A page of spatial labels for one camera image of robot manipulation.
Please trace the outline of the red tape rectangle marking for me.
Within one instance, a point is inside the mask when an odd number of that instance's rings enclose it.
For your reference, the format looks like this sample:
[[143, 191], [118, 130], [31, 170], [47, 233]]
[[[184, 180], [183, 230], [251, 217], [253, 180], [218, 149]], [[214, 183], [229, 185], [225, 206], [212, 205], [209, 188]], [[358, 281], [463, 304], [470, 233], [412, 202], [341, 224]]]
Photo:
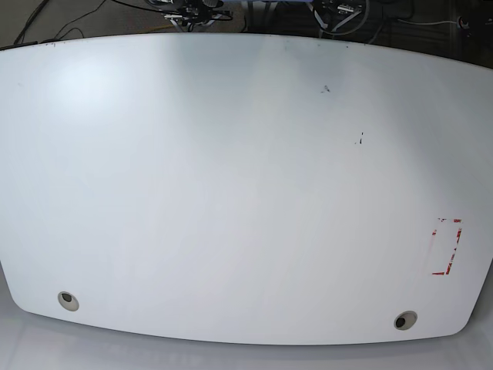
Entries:
[[439, 218], [431, 236], [431, 249], [428, 270], [432, 276], [450, 274], [457, 253], [463, 220], [458, 218]]

